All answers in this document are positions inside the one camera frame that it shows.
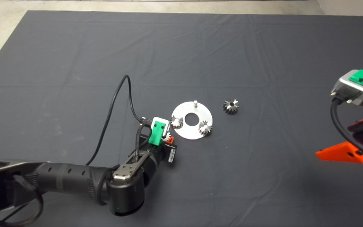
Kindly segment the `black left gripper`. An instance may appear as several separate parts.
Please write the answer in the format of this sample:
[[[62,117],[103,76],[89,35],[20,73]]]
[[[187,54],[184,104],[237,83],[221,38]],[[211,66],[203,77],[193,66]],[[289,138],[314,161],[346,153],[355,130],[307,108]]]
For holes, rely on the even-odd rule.
[[[147,135],[139,135],[139,157],[143,159],[140,167],[144,169],[158,169],[162,162],[172,163],[177,146],[173,144],[173,136],[167,142],[162,141],[155,146],[147,142]]]

